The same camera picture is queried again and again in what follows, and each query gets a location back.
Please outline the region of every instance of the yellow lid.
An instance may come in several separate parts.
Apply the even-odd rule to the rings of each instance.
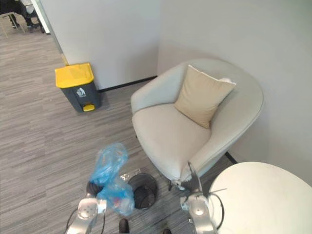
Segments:
[[[55,69],[55,82],[59,88],[69,88],[88,84],[93,81],[89,63],[70,65]]]

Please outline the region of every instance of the black mesh wastebasket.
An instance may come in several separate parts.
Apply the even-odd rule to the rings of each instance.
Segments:
[[[155,203],[158,195],[158,185],[151,175],[140,173],[132,177],[128,183],[133,189],[135,208],[146,210]]]

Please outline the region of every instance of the cable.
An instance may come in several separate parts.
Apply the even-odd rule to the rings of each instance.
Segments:
[[[70,221],[70,219],[72,218],[72,216],[74,215],[74,213],[75,213],[77,210],[78,210],[78,208],[75,208],[75,209],[73,210],[73,212],[70,214],[70,216],[69,216],[69,218],[68,218],[68,220],[67,220],[67,223],[66,223],[66,229],[65,229],[65,231],[64,231],[64,234],[66,234],[66,232],[67,232],[67,230],[68,230],[68,228],[69,228],[69,221]],[[104,215],[104,216],[103,216],[103,226],[102,226],[101,234],[104,233],[104,227],[105,227],[105,214],[103,214],[103,215]]]
[[[222,201],[221,201],[220,197],[219,197],[217,194],[214,194],[214,193],[209,193],[209,195],[214,195],[214,196],[216,196],[216,198],[218,198],[218,199],[219,199],[220,204],[221,204],[221,209],[222,209],[222,218],[221,218],[221,222],[220,222],[220,224],[217,226],[217,230],[219,230],[219,228],[221,227],[221,225],[222,225],[222,223],[223,223],[223,220],[224,220],[224,206],[223,206],[223,203],[222,203]]]
[[[64,234],[66,234],[66,232],[67,232],[67,230],[68,230],[68,228],[69,228],[69,221],[70,221],[70,219],[72,218],[73,214],[74,214],[77,210],[78,210],[78,207],[75,208],[75,209],[73,210],[73,212],[70,214],[70,216],[69,216],[69,218],[68,218],[68,220],[67,220],[67,223],[66,223],[66,229],[65,229],[65,231],[64,231]]]
[[[104,214],[104,216],[103,216],[103,227],[102,227],[101,234],[104,233],[104,227],[105,227],[105,214]]]

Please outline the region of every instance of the tabletop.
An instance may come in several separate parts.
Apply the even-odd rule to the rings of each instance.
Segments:
[[[224,170],[213,182],[224,205],[219,234],[312,233],[312,187],[279,167],[244,162]],[[219,200],[209,197],[212,220],[221,221]]]

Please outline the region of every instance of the beige cushion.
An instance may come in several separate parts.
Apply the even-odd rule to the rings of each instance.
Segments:
[[[188,65],[175,107],[200,126],[209,128],[218,105],[234,87],[235,83],[215,79]]]

